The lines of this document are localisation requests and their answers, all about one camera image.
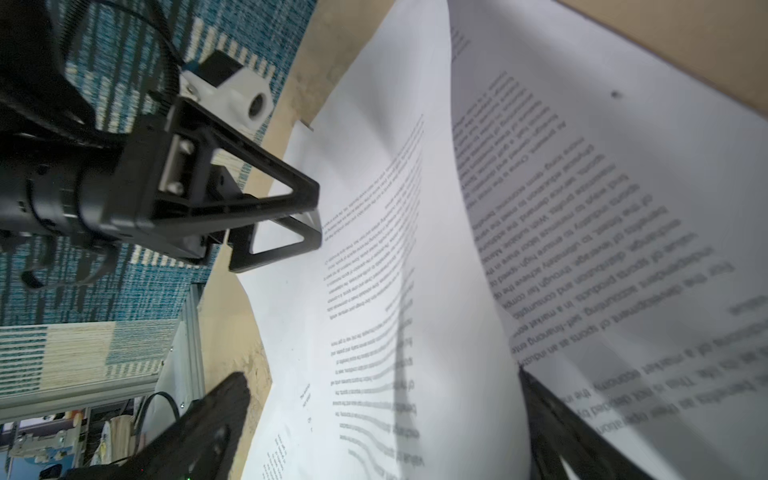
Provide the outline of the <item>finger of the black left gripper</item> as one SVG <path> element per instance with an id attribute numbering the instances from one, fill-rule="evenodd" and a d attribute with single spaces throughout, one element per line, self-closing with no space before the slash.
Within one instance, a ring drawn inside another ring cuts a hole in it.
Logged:
<path id="1" fill-rule="evenodd" d="M 317 210 L 232 229 L 229 271 L 244 273 L 317 250 L 322 227 Z"/>

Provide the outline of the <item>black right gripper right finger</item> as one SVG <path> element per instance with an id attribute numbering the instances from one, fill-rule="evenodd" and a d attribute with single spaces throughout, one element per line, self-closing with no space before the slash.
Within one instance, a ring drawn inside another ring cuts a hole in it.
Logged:
<path id="1" fill-rule="evenodd" d="M 532 479 L 648 479 L 524 368 L 518 370 L 528 414 Z"/>

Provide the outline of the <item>white text paper top sheet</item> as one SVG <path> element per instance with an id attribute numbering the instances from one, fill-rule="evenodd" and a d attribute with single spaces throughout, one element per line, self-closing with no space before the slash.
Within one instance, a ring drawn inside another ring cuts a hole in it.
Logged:
<path id="1" fill-rule="evenodd" d="M 766 121 L 553 1 L 449 14 L 514 359 L 656 478 L 765 478 Z"/>

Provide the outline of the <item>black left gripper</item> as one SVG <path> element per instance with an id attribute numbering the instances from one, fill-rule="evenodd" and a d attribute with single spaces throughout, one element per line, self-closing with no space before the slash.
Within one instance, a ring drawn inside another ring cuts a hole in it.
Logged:
<path id="1" fill-rule="evenodd" d="M 189 98 L 109 147 L 1 135 L 1 250 L 68 239 L 204 264 L 226 230 L 305 213 L 319 184 Z"/>

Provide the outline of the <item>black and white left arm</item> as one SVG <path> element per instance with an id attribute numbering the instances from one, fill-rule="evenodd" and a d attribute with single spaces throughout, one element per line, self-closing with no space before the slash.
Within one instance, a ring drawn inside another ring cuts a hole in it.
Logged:
<path id="1" fill-rule="evenodd" d="M 21 272 L 25 287 L 44 288 L 61 238 L 101 260 L 77 285 L 110 274 L 125 244 L 190 265 L 226 244 L 234 273 L 318 249 L 322 235 L 301 215 L 317 207 L 319 184 L 246 135 L 272 112 L 268 83 L 220 51 L 185 63 L 152 1 L 143 20 L 166 69 L 158 109 L 127 134 L 100 130 L 64 74 L 87 9 L 74 2 L 56 31 L 41 1 L 1 5 L 1 248 L 45 246 Z"/>

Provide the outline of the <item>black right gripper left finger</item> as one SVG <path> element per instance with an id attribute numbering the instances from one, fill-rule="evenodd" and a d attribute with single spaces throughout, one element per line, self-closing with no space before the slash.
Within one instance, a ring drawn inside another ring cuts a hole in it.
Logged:
<path id="1" fill-rule="evenodd" d="M 124 462 L 73 469 L 66 479 L 226 479 L 251 399 L 234 372 L 154 441 Z"/>

